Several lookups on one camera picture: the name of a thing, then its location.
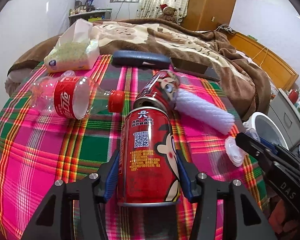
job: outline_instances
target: plaid bed sheet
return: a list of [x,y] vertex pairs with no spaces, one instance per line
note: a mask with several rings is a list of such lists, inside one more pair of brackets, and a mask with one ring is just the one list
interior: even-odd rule
[[[124,117],[132,109],[138,91],[156,71],[110,64],[111,55],[99,57],[90,76],[103,89],[125,91],[122,114],[101,112],[96,120],[67,120],[43,116],[29,108],[29,86],[46,76],[39,64],[0,112],[0,230],[8,240],[20,239],[40,201],[57,179],[82,179],[108,161],[119,148]],[[179,73],[182,88],[234,114],[235,136],[243,127],[228,98],[214,82]],[[259,206],[266,201],[265,184],[256,160],[247,157],[237,168],[225,153],[224,136],[207,125],[178,112],[171,119],[176,148],[187,161],[214,179],[240,179]],[[218,202],[216,239],[222,238],[223,203]],[[74,203],[76,239],[81,239],[79,206]],[[181,196],[180,204],[158,208],[118,207],[115,196],[104,206],[109,240],[188,239],[196,204]]]

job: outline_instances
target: silver bolt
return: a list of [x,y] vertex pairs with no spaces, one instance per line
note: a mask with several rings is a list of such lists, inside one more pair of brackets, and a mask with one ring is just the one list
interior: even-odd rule
[[63,180],[62,179],[58,179],[56,180],[56,182],[54,183],[54,185],[56,186],[61,186],[63,184]]
[[198,178],[199,178],[199,179],[206,179],[206,178],[207,178],[207,174],[205,174],[205,173],[203,173],[203,172],[200,172],[200,173],[198,174]]
[[90,175],[89,175],[89,178],[90,179],[96,179],[97,177],[99,177],[99,175],[98,175],[98,173],[91,173]]
[[233,181],[233,184],[234,184],[235,186],[240,186],[240,185],[241,185],[241,181],[238,180],[238,179],[235,179],[235,180]]

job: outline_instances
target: clear bottle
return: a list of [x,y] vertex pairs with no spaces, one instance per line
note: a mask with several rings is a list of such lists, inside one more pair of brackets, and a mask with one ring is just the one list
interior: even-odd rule
[[100,111],[119,113],[124,92],[103,90],[91,78],[75,76],[68,70],[60,77],[43,77],[34,82],[30,106],[41,114],[57,114],[73,119],[92,118]]

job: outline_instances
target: white wall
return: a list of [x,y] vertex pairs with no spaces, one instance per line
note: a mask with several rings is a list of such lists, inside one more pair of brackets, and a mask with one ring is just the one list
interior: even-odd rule
[[94,5],[96,8],[112,8],[111,18],[113,20],[123,20],[123,19],[135,19],[136,13],[138,9],[138,3],[128,3],[128,2],[110,2],[110,0],[94,0],[92,5]]
[[39,42],[64,32],[73,7],[74,0],[11,0],[0,12],[0,111],[8,99],[9,68]]
[[299,74],[300,88],[300,16],[289,0],[237,0],[230,26],[286,61]]

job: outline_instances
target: red bottle cap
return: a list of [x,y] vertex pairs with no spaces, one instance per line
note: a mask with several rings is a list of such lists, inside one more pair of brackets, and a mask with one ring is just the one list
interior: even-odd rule
[[112,90],[109,96],[108,111],[120,113],[123,109],[124,91]]

